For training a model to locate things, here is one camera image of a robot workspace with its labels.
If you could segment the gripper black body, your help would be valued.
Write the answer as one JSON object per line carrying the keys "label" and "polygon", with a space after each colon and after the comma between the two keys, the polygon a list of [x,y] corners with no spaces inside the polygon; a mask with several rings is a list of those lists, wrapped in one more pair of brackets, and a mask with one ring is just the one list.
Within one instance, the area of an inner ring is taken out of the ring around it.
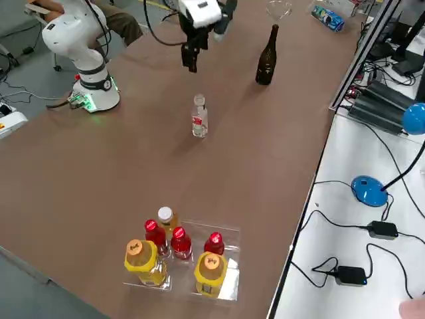
{"label": "gripper black body", "polygon": [[187,18],[184,14],[179,13],[180,28],[186,36],[185,46],[189,48],[196,48],[197,50],[208,49],[208,37],[210,27],[195,28],[191,18]]}

